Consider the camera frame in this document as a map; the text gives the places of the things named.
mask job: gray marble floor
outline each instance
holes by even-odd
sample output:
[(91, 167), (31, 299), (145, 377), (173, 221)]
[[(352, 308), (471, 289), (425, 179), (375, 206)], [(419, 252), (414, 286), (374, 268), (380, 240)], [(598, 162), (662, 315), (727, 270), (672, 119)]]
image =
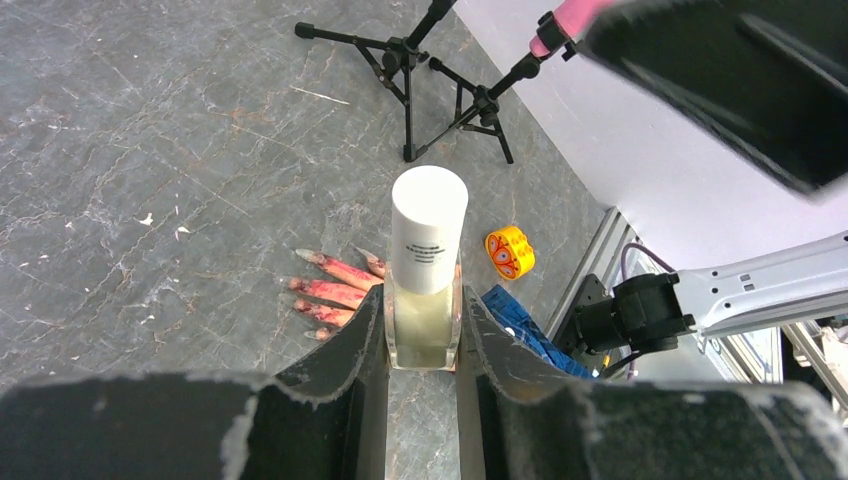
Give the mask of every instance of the gray marble floor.
[[(356, 50), (298, 20), (385, 39), (428, 2), (6, 0), (0, 9), (0, 387), (105, 370), (276, 372), (317, 344), (281, 275), (295, 248), (359, 261), (386, 247), (408, 165), (400, 104)], [(469, 78), (499, 75), (453, 14), (422, 45)], [(343, 103), (303, 93), (318, 93)], [(450, 82), (415, 72), (415, 125), (452, 115)], [(538, 264), (508, 289), (547, 321), (601, 209), (511, 92), (495, 139), (450, 134), (419, 163), (457, 172), (467, 283), (498, 282), (482, 241), (519, 225)], [(453, 378), (396, 372), (387, 476), (458, 478)]]

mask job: bottle label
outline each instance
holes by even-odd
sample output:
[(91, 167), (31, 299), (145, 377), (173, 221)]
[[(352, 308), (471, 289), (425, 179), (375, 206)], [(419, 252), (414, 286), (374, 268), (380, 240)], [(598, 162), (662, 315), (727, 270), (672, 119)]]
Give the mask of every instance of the bottle label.
[(445, 255), (445, 249), (435, 242), (407, 243), (404, 245), (404, 250), (407, 260), (422, 267), (438, 264)]

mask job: white wall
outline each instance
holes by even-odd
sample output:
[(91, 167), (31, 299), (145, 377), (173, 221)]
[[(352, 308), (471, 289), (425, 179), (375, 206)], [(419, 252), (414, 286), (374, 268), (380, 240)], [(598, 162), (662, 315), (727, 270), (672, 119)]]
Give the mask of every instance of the white wall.
[[(459, 0), (454, 10), (506, 72), (527, 53), (536, 20), (560, 2)], [(515, 90), (595, 198), (617, 205), (675, 268), (738, 261), (848, 229), (848, 182), (810, 203), (587, 60), (554, 57)]]

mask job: fake severed finger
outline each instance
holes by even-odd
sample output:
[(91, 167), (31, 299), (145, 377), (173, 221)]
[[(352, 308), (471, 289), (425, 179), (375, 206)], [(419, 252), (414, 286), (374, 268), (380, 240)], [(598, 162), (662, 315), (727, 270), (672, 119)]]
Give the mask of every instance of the fake severed finger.
[(363, 272), (358, 268), (351, 267), (350, 265), (321, 252), (299, 248), (295, 250), (295, 253), (307, 262), (317, 265), (321, 270), (362, 291), (367, 292), (368, 290), (371, 290), (371, 287), (374, 285), (381, 285), (383, 283), (382, 278), (375, 277), (368, 272)]
[(306, 338), (311, 338), (312, 340), (318, 340), (319, 342), (323, 342), (324, 340), (330, 338), (333, 333), (327, 328), (319, 328), (314, 332), (304, 332), (303, 336)]
[(362, 299), (365, 298), (365, 293), (362, 290), (345, 285), (343, 283), (333, 283), (324, 280), (307, 280), (300, 277), (286, 277), (282, 279), (292, 291), (316, 297), (323, 300), (342, 304), (346, 307), (357, 309)]
[(334, 325), (336, 327), (344, 327), (353, 317), (353, 310), (343, 310), (341, 308), (318, 305), (317, 303), (308, 302), (302, 298), (298, 298), (294, 302), (294, 309), (300, 313), (309, 315), (319, 322)]
[(380, 278), (386, 278), (386, 262), (380, 260), (377, 255), (374, 255), (364, 248), (359, 248), (357, 246), (354, 246), (353, 248), (365, 257), (365, 261), (368, 262), (368, 270), (371, 270), (374, 275), (377, 275)]

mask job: tripod leg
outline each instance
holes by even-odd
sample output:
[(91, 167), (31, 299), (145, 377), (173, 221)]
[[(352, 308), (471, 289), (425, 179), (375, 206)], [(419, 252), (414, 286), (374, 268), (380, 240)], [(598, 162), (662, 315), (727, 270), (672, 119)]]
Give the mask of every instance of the tripod leg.
[(453, 119), (456, 120), (459, 116), (462, 115), (462, 87), (457, 84), (456, 86), (456, 109), (453, 113)]
[(448, 128), (446, 128), (442, 133), (438, 134), (436, 136), (436, 138), (434, 138), (433, 140), (430, 140), (430, 143), (419, 148), (418, 152), (415, 154), (415, 157), (417, 158), (417, 157), (420, 157), (421, 155), (424, 155), (424, 153), (426, 153), (427, 150), (429, 150), (430, 147), (432, 147), (436, 142), (441, 140), (442, 137), (447, 135), (451, 130), (458, 128), (460, 125), (464, 125), (464, 124), (470, 122), (471, 119), (473, 119), (475, 116), (477, 116), (478, 113), (480, 113), (480, 110), (477, 107), (475, 107), (474, 105), (468, 107), (468, 109), (466, 109), (464, 112), (462, 112), (462, 115), (459, 118), (457, 118), (456, 120), (454, 120), (453, 123), (451, 123), (448, 126)]
[(398, 99), (400, 103), (406, 104), (407, 97), (405, 97), (403, 92), (401, 92), (400, 89), (397, 88), (395, 82), (393, 82), (389, 78), (389, 76), (386, 74), (386, 71), (383, 70), (383, 67), (380, 66), (380, 64), (377, 62), (377, 59), (374, 58), (374, 55), (371, 55), (371, 52), (369, 52), (368, 49), (363, 46), (357, 45), (356, 48), (357, 50), (359, 50), (359, 53), (361, 53), (362, 56), (365, 57), (365, 61), (368, 62), (368, 65), (371, 65), (371, 70), (374, 71), (374, 75), (377, 76), (377, 80), (380, 80), (380, 83), (382, 83), (384, 87), (391, 90), (392, 94), (395, 96), (395, 98)]
[(498, 141), (501, 142), (501, 148), (504, 151), (504, 157), (506, 157), (506, 163), (512, 165), (515, 163), (515, 160), (512, 158), (512, 152), (509, 151), (509, 143), (506, 141), (506, 135), (503, 133), (503, 128), (501, 127), (501, 121), (495, 121), (495, 132), (497, 132)]
[(463, 125), (460, 125), (460, 126), (459, 126), (459, 129), (460, 129), (460, 130), (465, 130), (466, 132), (477, 132), (477, 133), (482, 133), (482, 134), (484, 134), (484, 135), (491, 135), (491, 136), (493, 136), (493, 137), (497, 137), (497, 136), (498, 136), (498, 132), (496, 132), (496, 131), (494, 131), (494, 130), (492, 130), (492, 129), (489, 129), (489, 128), (483, 128), (483, 127), (478, 127), (477, 125), (471, 125), (471, 124), (468, 124), (468, 123), (465, 123), (465, 124), (463, 124)]
[(330, 30), (321, 30), (320, 28), (315, 28), (315, 25), (312, 25), (311, 23), (298, 22), (294, 26), (294, 34), (300, 38), (305, 38), (308, 40), (313, 38), (323, 38), (325, 40), (332, 40), (334, 42), (347, 43), (350, 45), (361, 45), (366, 48), (376, 48), (378, 50), (389, 49), (389, 44), (386, 42), (381, 42), (379, 40), (373, 40), (370, 38), (357, 37), (355, 35), (332, 32)]
[(418, 158), (418, 152), (412, 142), (412, 102), (410, 102), (412, 98), (412, 72), (407, 65), (404, 65), (401, 70), (403, 70), (403, 89), (406, 90), (404, 94), (406, 101), (403, 102), (406, 111), (406, 145), (403, 146), (403, 160), (410, 163)]
[(456, 82), (458, 84), (458, 87), (462, 87), (462, 88), (468, 90), (469, 92), (474, 91), (474, 84), (472, 84), (468, 80), (462, 78), (462, 76), (460, 76), (458, 73), (454, 72), (450, 68), (446, 67), (445, 64), (441, 60), (439, 60), (438, 58), (436, 58), (436, 57), (431, 58), (430, 61), (427, 63), (427, 65), (432, 70), (435, 70), (435, 71), (441, 73), (442, 75), (450, 78), (454, 82)]

